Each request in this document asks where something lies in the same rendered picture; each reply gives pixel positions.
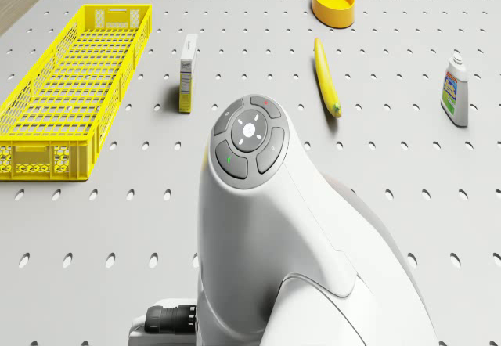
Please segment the banana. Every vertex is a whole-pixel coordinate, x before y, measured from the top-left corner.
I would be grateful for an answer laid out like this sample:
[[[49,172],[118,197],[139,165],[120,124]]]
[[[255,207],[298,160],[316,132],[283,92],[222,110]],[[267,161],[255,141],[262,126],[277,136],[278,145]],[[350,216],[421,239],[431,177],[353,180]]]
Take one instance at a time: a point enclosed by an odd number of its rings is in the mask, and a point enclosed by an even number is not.
[[[341,101],[339,100],[336,89],[333,85],[330,68],[328,66],[322,42],[319,38],[315,38],[314,40],[314,52],[315,71],[324,105],[333,117],[340,118],[342,115]]]

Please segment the yellow basket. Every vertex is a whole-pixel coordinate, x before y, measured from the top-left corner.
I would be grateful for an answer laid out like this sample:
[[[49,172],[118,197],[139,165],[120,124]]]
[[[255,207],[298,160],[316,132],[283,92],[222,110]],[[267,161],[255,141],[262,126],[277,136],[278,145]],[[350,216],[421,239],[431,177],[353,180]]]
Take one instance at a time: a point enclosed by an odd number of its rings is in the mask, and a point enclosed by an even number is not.
[[[0,181],[85,181],[152,30],[152,6],[83,5],[0,106]]]

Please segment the small white bottle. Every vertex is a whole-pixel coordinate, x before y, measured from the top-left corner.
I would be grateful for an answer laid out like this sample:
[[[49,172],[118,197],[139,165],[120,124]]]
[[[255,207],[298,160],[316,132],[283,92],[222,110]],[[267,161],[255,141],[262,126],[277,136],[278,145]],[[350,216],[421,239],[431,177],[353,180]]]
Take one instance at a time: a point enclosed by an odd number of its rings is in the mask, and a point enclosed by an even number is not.
[[[445,71],[441,105],[454,125],[468,126],[468,72],[457,51],[449,58]]]

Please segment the yellow bowl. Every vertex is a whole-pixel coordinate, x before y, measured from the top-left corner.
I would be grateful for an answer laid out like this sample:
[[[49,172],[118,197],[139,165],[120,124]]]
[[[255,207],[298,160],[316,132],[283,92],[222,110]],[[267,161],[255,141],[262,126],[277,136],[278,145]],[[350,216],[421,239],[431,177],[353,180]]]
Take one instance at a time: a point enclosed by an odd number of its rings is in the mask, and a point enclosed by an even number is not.
[[[355,21],[355,0],[312,0],[312,11],[325,25],[346,28]]]

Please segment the white and yellow box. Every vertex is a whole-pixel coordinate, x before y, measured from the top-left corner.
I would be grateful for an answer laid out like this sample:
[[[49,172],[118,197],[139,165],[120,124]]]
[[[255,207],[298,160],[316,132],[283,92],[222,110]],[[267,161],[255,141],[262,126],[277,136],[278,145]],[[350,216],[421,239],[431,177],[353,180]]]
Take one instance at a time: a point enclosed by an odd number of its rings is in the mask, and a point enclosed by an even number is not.
[[[193,76],[197,55],[198,34],[187,34],[180,58],[180,84],[178,108],[181,113],[189,114],[192,109]]]

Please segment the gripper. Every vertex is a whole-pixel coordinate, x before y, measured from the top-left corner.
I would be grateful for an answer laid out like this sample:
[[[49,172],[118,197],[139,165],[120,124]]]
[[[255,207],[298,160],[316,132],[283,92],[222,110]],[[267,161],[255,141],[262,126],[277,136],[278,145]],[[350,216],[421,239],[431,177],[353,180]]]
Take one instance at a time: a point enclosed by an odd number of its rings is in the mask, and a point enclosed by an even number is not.
[[[196,346],[196,332],[196,299],[164,299],[132,321],[128,346]]]

